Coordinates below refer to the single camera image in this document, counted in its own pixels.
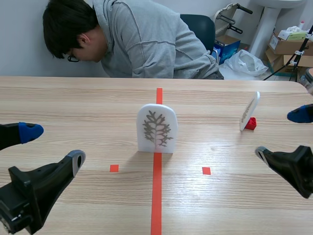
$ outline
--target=black tripod stand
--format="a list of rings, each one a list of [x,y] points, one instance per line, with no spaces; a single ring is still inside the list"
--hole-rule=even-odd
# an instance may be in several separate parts
[[[301,45],[300,50],[295,51],[295,53],[293,54],[293,56],[290,58],[290,60],[283,66],[281,67],[279,70],[277,70],[276,72],[272,73],[270,76],[268,76],[267,78],[264,78],[263,81],[269,79],[270,77],[272,77],[273,75],[277,74],[280,70],[282,70],[283,68],[287,67],[288,65],[292,64],[293,68],[291,71],[291,75],[290,75],[290,79],[292,78],[292,74],[297,71],[301,56],[304,54],[304,50],[306,49],[306,45],[307,42],[309,41],[309,38],[312,36],[312,32],[313,32],[313,25],[309,31],[309,33],[307,33],[305,40],[303,41],[303,44]]]

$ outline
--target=eyeglasses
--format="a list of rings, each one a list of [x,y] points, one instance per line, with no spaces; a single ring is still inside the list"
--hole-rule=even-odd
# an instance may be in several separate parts
[[[68,61],[70,62],[79,62],[79,59],[77,59],[75,56],[73,55],[70,55],[68,58],[67,58]]]

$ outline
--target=sink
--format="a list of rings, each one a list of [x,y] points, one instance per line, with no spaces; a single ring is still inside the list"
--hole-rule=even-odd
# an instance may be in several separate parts
[[[305,0],[252,0],[252,2],[269,8],[296,8]]]
[[[252,0],[252,2],[265,7],[249,49],[251,54],[262,59],[281,9],[299,7],[306,0]]]

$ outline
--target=man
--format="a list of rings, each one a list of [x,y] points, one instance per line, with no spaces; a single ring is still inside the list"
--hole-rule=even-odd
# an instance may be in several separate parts
[[[110,77],[223,79],[215,59],[178,13],[149,0],[50,0],[48,50],[101,61]]]

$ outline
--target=white paper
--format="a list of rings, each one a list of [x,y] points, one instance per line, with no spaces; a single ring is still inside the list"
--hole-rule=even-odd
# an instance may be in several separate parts
[[[276,38],[274,35],[272,36],[272,39],[270,40],[270,47],[273,48],[273,50],[275,50],[276,46],[278,44],[278,38]]]

